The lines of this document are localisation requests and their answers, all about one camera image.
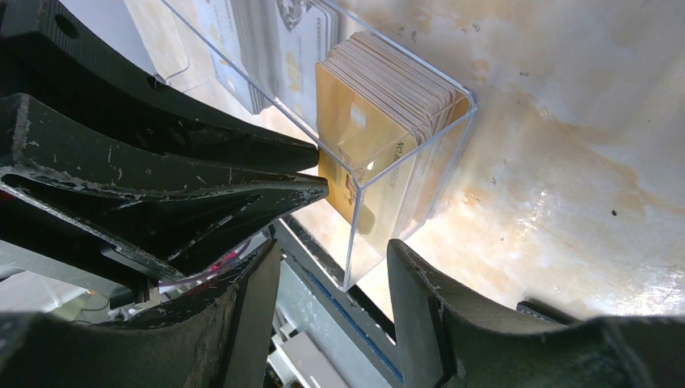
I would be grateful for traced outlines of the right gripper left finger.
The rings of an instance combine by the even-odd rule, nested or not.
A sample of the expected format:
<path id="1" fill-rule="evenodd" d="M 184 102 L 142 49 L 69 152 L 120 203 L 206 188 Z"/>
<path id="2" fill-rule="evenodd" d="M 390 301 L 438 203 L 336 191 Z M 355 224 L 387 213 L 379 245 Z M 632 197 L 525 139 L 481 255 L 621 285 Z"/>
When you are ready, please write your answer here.
<path id="1" fill-rule="evenodd" d="M 1 316 L 4 387 L 260 387 L 279 287 L 267 240 L 237 267 L 123 322 Z"/>

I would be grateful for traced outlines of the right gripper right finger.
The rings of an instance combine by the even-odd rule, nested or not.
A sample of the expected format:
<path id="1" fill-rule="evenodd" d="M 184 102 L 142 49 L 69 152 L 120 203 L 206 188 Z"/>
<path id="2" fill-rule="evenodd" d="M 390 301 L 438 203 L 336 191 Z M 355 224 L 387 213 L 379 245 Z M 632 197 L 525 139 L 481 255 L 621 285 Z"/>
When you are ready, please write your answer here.
<path id="1" fill-rule="evenodd" d="M 681 387 L 681 316 L 555 323 L 498 304 L 398 239 L 387 266 L 407 387 Z"/>

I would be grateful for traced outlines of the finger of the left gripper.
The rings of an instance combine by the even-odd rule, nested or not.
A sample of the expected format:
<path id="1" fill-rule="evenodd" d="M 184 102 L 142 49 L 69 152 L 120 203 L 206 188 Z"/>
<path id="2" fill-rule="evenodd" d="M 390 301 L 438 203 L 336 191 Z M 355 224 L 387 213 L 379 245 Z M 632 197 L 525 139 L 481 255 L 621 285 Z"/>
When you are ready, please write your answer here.
<path id="1" fill-rule="evenodd" d="M 156 280 L 201 272 L 327 195 L 324 179 L 160 155 L 27 94 L 1 101 L 1 237 L 53 259 Z"/>
<path id="2" fill-rule="evenodd" d="M 87 128 L 162 155 L 296 173 L 317 147 L 166 86 L 58 1 L 1 4 L 1 94 L 25 93 Z"/>

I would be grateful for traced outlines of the gold credit card stack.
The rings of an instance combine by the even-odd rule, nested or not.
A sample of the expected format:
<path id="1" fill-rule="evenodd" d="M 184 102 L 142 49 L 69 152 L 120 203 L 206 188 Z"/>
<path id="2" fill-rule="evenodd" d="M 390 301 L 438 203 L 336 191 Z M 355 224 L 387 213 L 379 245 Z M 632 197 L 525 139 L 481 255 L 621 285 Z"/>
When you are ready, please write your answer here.
<path id="1" fill-rule="evenodd" d="M 319 173 L 329 203 L 379 250 L 402 215 L 416 149 L 469 109 L 465 93 L 371 32 L 355 32 L 315 65 Z"/>

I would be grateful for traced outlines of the clear plastic card box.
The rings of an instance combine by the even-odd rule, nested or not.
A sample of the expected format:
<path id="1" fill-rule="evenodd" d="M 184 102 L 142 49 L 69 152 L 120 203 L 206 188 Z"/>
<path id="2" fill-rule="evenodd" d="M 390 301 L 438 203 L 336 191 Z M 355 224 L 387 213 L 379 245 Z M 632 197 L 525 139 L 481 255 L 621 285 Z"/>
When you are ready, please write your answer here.
<path id="1" fill-rule="evenodd" d="M 431 217 L 473 94 L 331 1 L 127 1 L 161 82 L 314 144 L 326 199 L 296 213 L 348 290 Z"/>

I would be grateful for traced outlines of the silver credit card stack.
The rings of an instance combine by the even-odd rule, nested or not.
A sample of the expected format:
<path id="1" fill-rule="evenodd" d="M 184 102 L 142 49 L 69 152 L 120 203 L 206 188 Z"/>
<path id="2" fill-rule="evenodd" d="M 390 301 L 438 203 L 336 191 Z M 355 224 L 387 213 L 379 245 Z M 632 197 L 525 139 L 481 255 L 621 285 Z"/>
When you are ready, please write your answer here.
<path id="1" fill-rule="evenodd" d="M 279 102 L 316 124 L 315 65 L 338 43 L 323 1 L 196 1 L 216 80 L 251 114 Z"/>

